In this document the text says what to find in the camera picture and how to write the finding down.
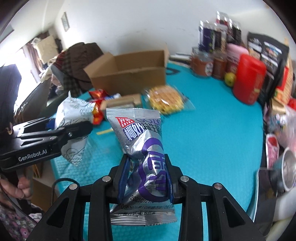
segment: silver snack package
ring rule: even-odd
[[[113,225],[158,225],[177,221],[171,203],[171,181],[166,170],[161,119],[157,110],[107,109],[125,152],[130,173],[111,210]]]
[[[92,111],[96,103],[68,97],[58,107],[54,128],[75,124],[82,121],[93,121]],[[82,160],[87,136],[71,139],[61,148],[62,156],[72,165],[78,166]]]

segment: black cable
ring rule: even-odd
[[[4,188],[2,187],[2,184],[0,182],[0,189],[2,191],[2,193],[4,194],[4,196],[10,201],[10,203],[13,205],[13,207],[15,209],[17,209],[19,212],[21,212],[26,218],[28,218],[31,222],[33,222],[35,225],[37,224],[37,222],[31,218],[29,215],[25,214],[24,211],[19,207],[17,206],[12,200],[11,198],[7,195],[7,193],[4,191]]]
[[[51,205],[53,205],[53,203],[54,203],[54,188],[55,188],[55,185],[58,184],[59,182],[62,182],[62,181],[72,182],[72,183],[75,183],[75,184],[77,184],[79,186],[79,183],[76,182],[74,179],[71,179],[71,178],[64,177],[64,178],[59,178],[59,179],[55,180],[55,182],[52,184],[52,203],[51,203]]]

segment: metal cup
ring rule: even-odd
[[[269,173],[270,183],[277,191],[290,191],[296,180],[296,157],[286,148],[284,153],[276,160]]]

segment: teal table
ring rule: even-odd
[[[239,102],[222,81],[194,77],[189,69],[169,64],[179,70],[167,75],[167,83],[189,97],[196,110],[182,111],[164,118],[163,146],[173,165],[197,182],[222,183],[238,203],[247,210],[254,190],[254,174],[262,154],[263,120],[258,103],[247,106]],[[88,99],[86,93],[81,96]],[[63,157],[51,161],[56,178],[69,177],[80,185],[91,184],[107,175],[119,164],[122,150],[114,132],[104,121],[89,135],[82,162],[78,167]],[[58,184],[60,192],[68,182]],[[204,240],[208,240],[207,215],[203,203]],[[181,206],[175,205],[178,222],[159,226],[112,226],[114,241],[178,240]],[[89,204],[86,207],[84,237],[87,239]]]

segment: pink container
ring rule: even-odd
[[[240,56],[242,54],[249,54],[249,51],[246,48],[235,45],[235,44],[228,44],[226,51],[227,51],[226,73],[232,72],[236,74]]]

